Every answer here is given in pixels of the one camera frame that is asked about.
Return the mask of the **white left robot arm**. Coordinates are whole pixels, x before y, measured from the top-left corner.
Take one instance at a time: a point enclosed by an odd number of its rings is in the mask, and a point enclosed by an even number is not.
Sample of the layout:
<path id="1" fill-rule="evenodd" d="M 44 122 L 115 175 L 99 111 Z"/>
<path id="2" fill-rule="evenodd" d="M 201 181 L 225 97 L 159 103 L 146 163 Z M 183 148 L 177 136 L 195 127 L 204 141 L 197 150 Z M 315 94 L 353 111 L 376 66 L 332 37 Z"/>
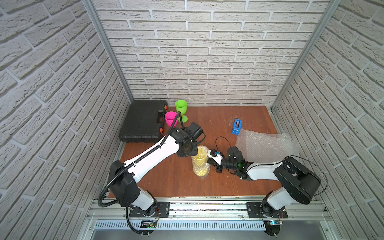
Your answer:
<path id="1" fill-rule="evenodd" d="M 105 208 L 118 203 L 121 207 L 137 207 L 145 216 L 152 216 L 158 208 L 157 200 L 141 189 L 138 182 L 152 168 L 173 154 L 181 158 L 196 156 L 200 135 L 205 133 L 196 123 L 188 128 L 174 127 L 142 154 L 123 163 L 115 161 L 110 167 L 108 183 L 99 195 L 99 207 Z"/>

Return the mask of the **black plastic tool case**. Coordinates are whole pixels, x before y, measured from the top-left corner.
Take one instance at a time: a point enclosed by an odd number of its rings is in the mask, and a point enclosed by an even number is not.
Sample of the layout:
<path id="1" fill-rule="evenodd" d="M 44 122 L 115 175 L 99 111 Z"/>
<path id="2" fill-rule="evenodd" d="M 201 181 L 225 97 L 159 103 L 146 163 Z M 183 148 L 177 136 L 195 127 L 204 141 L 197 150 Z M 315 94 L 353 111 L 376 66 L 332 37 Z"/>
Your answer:
<path id="1" fill-rule="evenodd" d="M 165 100 L 135 100 L 119 133 L 124 143 L 156 143 L 164 136 Z"/>

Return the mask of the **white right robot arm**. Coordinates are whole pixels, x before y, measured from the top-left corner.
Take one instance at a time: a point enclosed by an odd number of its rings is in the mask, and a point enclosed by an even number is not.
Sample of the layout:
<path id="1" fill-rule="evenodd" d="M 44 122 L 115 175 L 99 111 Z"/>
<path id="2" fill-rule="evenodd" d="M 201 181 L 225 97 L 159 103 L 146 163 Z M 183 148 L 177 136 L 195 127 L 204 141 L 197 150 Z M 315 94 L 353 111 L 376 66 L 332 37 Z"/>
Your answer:
<path id="1" fill-rule="evenodd" d="M 259 206 L 259 211 L 267 218 L 282 211 L 286 205 L 300 203 L 308 205 L 319 186 L 321 179 L 293 156 L 271 164 L 251 163 L 245 160 L 237 147 L 227 150 L 228 157 L 217 150 L 208 151 L 208 164 L 215 167 L 218 173 L 223 169 L 233 171 L 232 174 L 241 180 L 273 180 L 282 187 L 267 194 Z"/>

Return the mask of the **green plastic wine glass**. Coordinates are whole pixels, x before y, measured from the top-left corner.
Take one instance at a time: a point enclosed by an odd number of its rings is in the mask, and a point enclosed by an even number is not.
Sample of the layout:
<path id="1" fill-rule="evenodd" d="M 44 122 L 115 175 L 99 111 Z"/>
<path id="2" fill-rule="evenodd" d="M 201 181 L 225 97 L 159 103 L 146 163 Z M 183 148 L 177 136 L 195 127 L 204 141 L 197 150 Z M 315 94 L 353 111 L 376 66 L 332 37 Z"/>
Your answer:
<path id="1" fill-rule="evenodd" d="M 178 100 L 175 102 L 175 107 L 177 112 L 181 112 L 183 123 L 186 123 L 188 121 L 188 117 L 185 116 L 187 112 L 187 102 L 185 100 Z"/>

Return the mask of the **pink plastic wine glass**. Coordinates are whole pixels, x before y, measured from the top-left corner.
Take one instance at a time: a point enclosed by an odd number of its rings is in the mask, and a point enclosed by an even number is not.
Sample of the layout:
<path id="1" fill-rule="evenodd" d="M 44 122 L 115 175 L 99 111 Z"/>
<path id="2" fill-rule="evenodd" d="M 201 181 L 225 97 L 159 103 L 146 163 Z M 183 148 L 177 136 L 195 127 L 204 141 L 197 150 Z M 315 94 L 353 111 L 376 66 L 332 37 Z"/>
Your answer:
<path id="1" fill-rule="evenodd" d="M 171 128 L 174 128 L 178 124 L 178 118 L 177 112 L 167 112 L 165 114 L 166 124 Z"/>

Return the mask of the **aluminium corner post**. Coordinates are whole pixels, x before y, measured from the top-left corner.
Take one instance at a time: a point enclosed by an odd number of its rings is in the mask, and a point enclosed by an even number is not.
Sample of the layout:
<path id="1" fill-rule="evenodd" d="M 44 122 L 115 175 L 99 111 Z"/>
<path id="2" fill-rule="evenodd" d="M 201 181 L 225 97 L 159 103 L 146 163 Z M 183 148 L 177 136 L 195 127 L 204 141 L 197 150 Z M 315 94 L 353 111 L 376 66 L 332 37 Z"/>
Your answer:
<path id="1" fill-rule="evenodd" d="M 105 48 L 105 51 L 112 63 L 112 66 L 114 67 L 115 71 L 116 71 L 116 74 L 118 76 L 118 79 L 120 80 L 127 96 L 128 96 L 128 99 L 130 101 L 130 103 L 132 103 L 135 99 L 134 99 L 134 96 L 129 88 L 129 85 L 127 83 L 127 80 L 125 78 L 125 75 L 122 71 L 122 67 L 120 66 L 119 64 L 119 61 L 118 61 L 118 58 L 117 58 L 117 55 L 113 49 L 113 46 L 110 42 L 110 39 L 108 38 L 108 35 L 107 35 L 107 32 L 104 28 L 104 25 L 103 25 L 103 22 L 98 14 L 98 11 L 93 3 L 93 1 L 91 0 L 83 0 L 83 3 L 85 5 L 85 8 L 88 12 L 88 14 L 90 15 L 90 19 L 92 20 L 92 23 L 99 35 L 99 38 Z"/>
<path id="2" fill-rule="evenodd" d="M 309 40 L 307 41 L 303 51 L 299 55 L 298 60 L 296 61 L 293 69 L 291 70 L 285 83 L 283 84 L 282 89 L 280 90 L 279 94 L 277 95 L 277 98 L 273 102 L 273 104 L 270 108 L 271 112 L 274 112 L 276 110 L 276 108 L 278 107 L 278 105 L 280 104 L 285 92 L 288 90 L 288 88 L 291 85 L 292 81 L 294 80 L 296 74 L 299 72 L 302 64 L 305 62 L 308 55 L 313 50 L 315 44 L 317 43 L 317 41 L 320 38 L 321 34 L 323 33 L 324 29 L 328 25 L 329 21 L 331 20 L 332 16 L 334 15 L 334 13 L 337 10 L 340 3 L 341 3 L 341 0 L 332 0 L 329 2 L 327 8 L 325 9 L 323 15 L 320 18 L 318 24 L 316 25 L 312 35 L 310 36 Z"/>

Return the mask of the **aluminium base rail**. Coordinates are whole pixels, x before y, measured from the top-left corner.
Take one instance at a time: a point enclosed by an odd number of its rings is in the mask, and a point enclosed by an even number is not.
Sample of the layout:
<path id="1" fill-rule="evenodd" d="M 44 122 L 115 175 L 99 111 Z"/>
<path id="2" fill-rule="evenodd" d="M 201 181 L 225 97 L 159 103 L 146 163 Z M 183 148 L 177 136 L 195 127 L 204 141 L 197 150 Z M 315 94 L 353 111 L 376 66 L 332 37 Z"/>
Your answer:
<path id="1" fill-rule="evenodd" d="M 158 198 L 155 213 L 146 217 L 135 207 L 120 205 L 100 208 L 93 201 L 79 233 L 79 240 L 89 240 L 97 230 L 137 231 L 267 231 L 294 222 L 320 225 L 327 240 L 340 235 L 323 202 L 309 205 L 289 204 L 275 213 L 261 210 L 262 196 L 243 197 L 172 197 Z"/>

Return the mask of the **left aluminium corner post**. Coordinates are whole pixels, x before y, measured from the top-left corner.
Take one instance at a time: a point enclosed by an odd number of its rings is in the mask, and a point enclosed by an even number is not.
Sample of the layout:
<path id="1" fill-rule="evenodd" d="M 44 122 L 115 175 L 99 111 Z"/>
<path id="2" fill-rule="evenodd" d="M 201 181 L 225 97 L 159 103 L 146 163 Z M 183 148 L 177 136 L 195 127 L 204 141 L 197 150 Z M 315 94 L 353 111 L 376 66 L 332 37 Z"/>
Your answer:
<path id="1" fill-rule="evenodd" d="M 93 1 L 91 0 L 83 0 L 83 3 L 85 5 L 85 8 L 88 12 L 88 14 L 90 15 L 90 19 L 92 20 L 92 23 L 99 35 L 99 38 L 105 48 L 105 51 L 112 63 L 112 66 L 114 67 L 115 71 L 116 71 L 116 74 L 118 76 L 118 79 L 120 80 L 127 96 L 128 96 L 128 99 L 130 101 L 130 103 L 132 103 L 135 99 L 134 99 L 134 96 L 129 88 L 129 85 L 127 83 L 127 80 L 125 78 L 125 75 L 122 71 L 122 67 L 120 66 L 119 64 L 119 61 L 118 61 L 118 58 L 117 58 L 117 55 L 113 49 L 113 46 L 110 42 L 110 39 L 108 38 L 108 35 L 107 35 L 107 32 L 104 28 L 104 25 L 103 25 L 103 22 L 98 14 L 98 11 L 93 3 Z"/>

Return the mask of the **right aluminium corner post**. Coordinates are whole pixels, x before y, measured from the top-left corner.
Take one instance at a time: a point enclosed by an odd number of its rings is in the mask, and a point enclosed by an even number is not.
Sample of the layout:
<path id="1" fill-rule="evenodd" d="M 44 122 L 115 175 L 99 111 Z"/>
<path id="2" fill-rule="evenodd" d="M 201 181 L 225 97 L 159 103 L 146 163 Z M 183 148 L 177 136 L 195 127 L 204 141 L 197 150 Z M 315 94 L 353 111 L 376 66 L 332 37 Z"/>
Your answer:
<path id="1" fill-rule="evenodd" d="M 317 43 L 317 41 L 320 38 L 321 34 L 323 33 L 324 29 L 328 25 L 329 21 L 331 20 L 332 16 L 334 15 L 334 13 L 337 10 L 340 3 L 341 3 L 341 0 L 332 0 L 329 2 L 327 8 L 325 9 L 323 15 L 320 18 L 318 24 L 316 25 L 312 35 L 310 36 L 309 40 L 307 41 L 303 51 L 299 55 L 298 60 L 296 61 L 293 69 L 291 70 L 285 83 L 283 84 L 282 89 L 280 90 L 279 94 L 277 95 L 277 98 L 273 102 L 273 104 L 270 108 L 271 112 L 274 112 L 276 110 L 276 108 L 278 107 L 278 105 L 280 104 L 285 92 L 288 90 L 288 88 L 291 85 L 292 81 L 294 80 L 296 74 L 299 72 L 302 64 L 305 62 L 308 55 L 313 50 L 315 44 Z"/>

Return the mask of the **blue tape dispenser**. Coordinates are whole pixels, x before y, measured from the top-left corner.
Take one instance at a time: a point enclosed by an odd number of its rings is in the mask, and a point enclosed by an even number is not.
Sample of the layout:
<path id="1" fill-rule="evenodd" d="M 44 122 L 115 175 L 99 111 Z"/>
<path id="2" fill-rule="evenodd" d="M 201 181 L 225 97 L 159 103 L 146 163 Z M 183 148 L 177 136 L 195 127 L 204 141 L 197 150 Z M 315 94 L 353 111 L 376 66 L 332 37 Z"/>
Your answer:
<path id="1" fill-rule="evenodd" d="M 235 119 L 234 125 L 233 125 L 233 129 L 232 129 L 232 134 L 233 135 L 237 135 L 238 136 L 240 134 L 240 131 L 242 129 L 242 124 L 243 124 L 242 120 Z"/>

